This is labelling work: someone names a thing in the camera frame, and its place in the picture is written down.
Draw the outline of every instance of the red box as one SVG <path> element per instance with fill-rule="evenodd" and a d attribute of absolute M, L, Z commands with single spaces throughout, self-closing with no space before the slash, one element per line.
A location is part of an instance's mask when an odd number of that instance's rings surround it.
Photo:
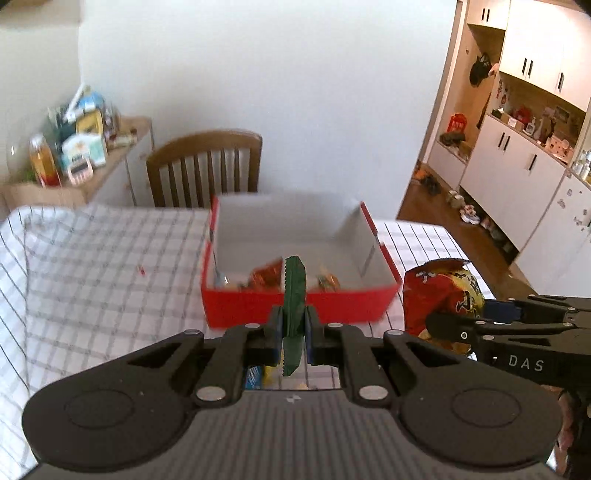
<path fill-rule="evenodd" d="M 323 323 L 377 322 L 402 278 L 363 203 L 332 194 L 231 194 L 216 199 L 205 246 L 201 292 L 207 323 L 228 328 L 265 323 L 283 293 L 216 288 L 219 278 L 246 281 L 254 268 L 298 255 L 307 284 L 328 270 L 342 290 L 309 292 Z"/>

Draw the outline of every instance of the white cabinet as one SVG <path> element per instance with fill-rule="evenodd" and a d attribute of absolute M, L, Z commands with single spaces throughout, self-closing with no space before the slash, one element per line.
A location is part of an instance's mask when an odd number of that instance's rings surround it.
<path fill-rule="evenodd" d="M 133 207 L 134 198 L 131 194 L 131 183 L 127 172 L 127 163 L 122 161 L 111 172 L 103 186 L 96 192 L 93 203 L 112 207 Z"/>
<path fill-rule="evenodd" d="M 554 92 L 560 77 L 566 10 L 535 0 L 512 0 L 500 71 Z"/>
<path fill-rule="evenodd" d="M 511 165 L 506 192 L 510 204 L 498 225 L 517 250 L 522 250 L 554 195 L 564 167 L 525 138 L 515 140 L 514 148 L 508 149 Z"/>
<path fill-rule="evenodd" d="M 146 160 L 152 153 L 152 135 L 148 133 L 127 155 L 129 180 L 137 207 L 154 207 L 154 198 L 148 179 Z"/>
<path fill-rule="evenodd" d="M 509 17 L 509 0 L 470 0 L 466 22 L 504 30 Z"/>
<path fill-rule="evenodd" d="M 530 47 L 532 32 L 528 28 L 530 24 L 523 23 L 527 18 L 529 2 L 523 0 L 513 0 L 509 10 L 509 23 L 505 32 L 505 41 L 503 42 L 503 53 L 499 70 L 501 72 L 513 75 L 523 79 L 527 72 L 528 59 L 527 50 Z"/>
<path fill-rule="evenodd" d="M 591 244 L 587 240 L 590 220 L 591 190 L 575 176 L 565 177 L 548 212 L 516 260 L 537 293 L 576 296 L 582 292 L 582 296 L 591 296 Z M 587 254 L 587 261 L 581 253 Z M 577 264 L 584 265 L 583 277 L 576 274 L 581 271 Z M 577 283 L 584 284 L 585 290 Z"/>
<path fill-rule="evenodd" d="M 554 92 L 584 112 L 591 98 L 591 19 L 584 13 L 568 10 L 568 29 L 564 35 L 564 54 Z"/>
<path fill-rule="evenodd" d="M 438 141 L 433 144 L 431 155 L 427 162 L 435 173 L 437 173 L 452 189 L 460 184 L 460 179 L 466 168 L 466 164 L 457 158 L 452 152 L 441 145 Z"/>
<path fill-rule="evenodd" d="M 462 187 L 495 221 L 505 209 L 506 175 L 503 148 L 517 134 L 486 116 L 462 178 Z"/>
<path fill-rule="evenodd" d="M 556 160 L 487 116 L 461 185 L 521 250 L 563 174 Z"/>
<path fill-rule="evenodd" d="M 511 1 L 500 71 L 587 111 L 590 57 L 591 19 L 586 14 L 535 0 Z"/>

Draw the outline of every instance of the hat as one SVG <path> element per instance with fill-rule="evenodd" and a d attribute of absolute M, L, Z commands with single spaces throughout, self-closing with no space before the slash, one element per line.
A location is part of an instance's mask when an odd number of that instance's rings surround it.
<path fill-rule="evenodd" d="M 481 81 L 488 77 L 491 68 L 491 60 L 488 54 L 483 53 L 482 56 L 477 57 L 470 70 L 470 84 L 478 87 Z"/>

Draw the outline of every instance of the white tablecloth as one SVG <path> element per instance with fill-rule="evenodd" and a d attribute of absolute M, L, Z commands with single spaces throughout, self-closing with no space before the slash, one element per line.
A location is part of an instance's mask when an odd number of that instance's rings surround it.
<path fill-rule="evenodd" d="M 35 465 L 21 428 L 37 390 L 185 329 L 206 337 L 200 295 L 209 214 L 181 209 L 21 208 L 0 227 L 0 479 Z M 375 222 L 402 276 L 435 258 L 466 258 L 446 230 Z M 493 298 L 477 276 L 483 294 Z M 383 319 L 359 327 L 369 336 L 403 329 L 401 296 Z M 332 367 L 303 359 L 273 388 L 339 386 Z"/>

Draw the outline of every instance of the chair backrest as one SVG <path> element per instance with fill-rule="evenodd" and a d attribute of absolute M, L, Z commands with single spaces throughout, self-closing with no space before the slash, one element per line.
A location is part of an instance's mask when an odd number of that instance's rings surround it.
<path fill-rule="evenodd" d="M 240 130 L 212 130 L 169 142 L 147 161 L 154 205 L 204 208 L 212 204 L 216 192 L 256 192 L 261 150 L 260 135 Z"/>

